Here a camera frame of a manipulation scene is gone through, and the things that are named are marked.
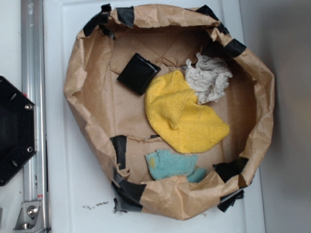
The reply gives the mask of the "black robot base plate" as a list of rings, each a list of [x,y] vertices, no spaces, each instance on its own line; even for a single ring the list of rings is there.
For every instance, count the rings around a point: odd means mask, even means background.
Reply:
[[[7,185],[35,153],[35,105],[1,76],[0,185]]]

